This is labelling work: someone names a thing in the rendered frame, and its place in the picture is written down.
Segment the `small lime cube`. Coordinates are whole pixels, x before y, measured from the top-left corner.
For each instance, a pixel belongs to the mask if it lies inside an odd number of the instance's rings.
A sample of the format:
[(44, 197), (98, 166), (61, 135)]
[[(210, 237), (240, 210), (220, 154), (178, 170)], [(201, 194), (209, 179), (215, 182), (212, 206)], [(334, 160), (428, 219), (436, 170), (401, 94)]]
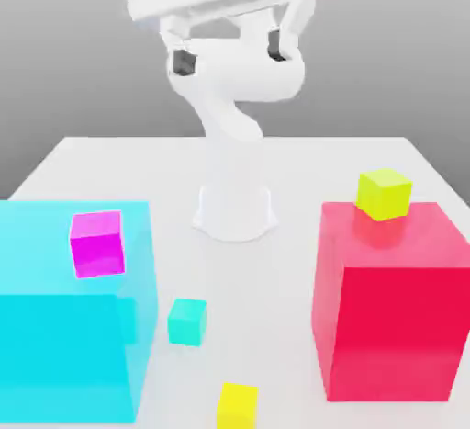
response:
[(408, 215), (412, 182), (391, 168), (360, 173), (355, 205), (375, 221)]

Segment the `small magenta cube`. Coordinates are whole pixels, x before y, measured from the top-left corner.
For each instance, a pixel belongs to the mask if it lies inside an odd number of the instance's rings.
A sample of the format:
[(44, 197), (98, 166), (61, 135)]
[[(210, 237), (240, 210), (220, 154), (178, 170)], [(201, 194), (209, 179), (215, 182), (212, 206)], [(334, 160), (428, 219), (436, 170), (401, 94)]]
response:
[(120, 210), (74, 214), (69, 240), (75, 275), (79, 279), (125, 272)]

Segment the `small turquoise cube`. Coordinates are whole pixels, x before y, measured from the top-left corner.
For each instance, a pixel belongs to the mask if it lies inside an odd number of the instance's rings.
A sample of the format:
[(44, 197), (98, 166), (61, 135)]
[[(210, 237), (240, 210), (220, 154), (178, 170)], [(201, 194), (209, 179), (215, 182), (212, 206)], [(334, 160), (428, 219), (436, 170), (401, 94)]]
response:
[(199, 347), (207, 328), (207, 303), (202, 299), (177, 298), (173, 302), (167, 329), (169, 342)]

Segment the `small yellow cube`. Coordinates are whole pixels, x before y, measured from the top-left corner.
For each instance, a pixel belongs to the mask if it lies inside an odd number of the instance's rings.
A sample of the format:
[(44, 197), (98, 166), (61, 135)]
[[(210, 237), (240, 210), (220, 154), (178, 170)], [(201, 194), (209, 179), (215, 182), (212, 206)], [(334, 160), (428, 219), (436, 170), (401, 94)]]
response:
[(225, 382), (217, 407), (217, 429), (255, 429), (258, 388)]

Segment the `large cyan box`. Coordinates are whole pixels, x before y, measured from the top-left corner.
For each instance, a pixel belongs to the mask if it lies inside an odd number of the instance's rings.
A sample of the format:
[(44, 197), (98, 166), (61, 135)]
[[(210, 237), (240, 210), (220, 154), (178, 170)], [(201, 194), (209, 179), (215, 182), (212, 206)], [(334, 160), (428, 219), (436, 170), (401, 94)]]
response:
[[(79, 278), (78, 213), (119, 211), (125, 270)], [(0, 423), (134, 423), (158, 316), (144, 201), (0, 201)]]

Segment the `large red box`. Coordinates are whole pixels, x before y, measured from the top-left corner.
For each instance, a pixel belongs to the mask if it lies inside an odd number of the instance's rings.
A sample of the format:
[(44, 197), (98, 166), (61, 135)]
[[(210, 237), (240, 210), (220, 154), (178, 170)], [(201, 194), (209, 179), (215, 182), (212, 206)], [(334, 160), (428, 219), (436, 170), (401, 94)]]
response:
[(470, 242), (434, 202), (321, 207), (311, 326), (331, 402), (447, 401), (470, 334)]

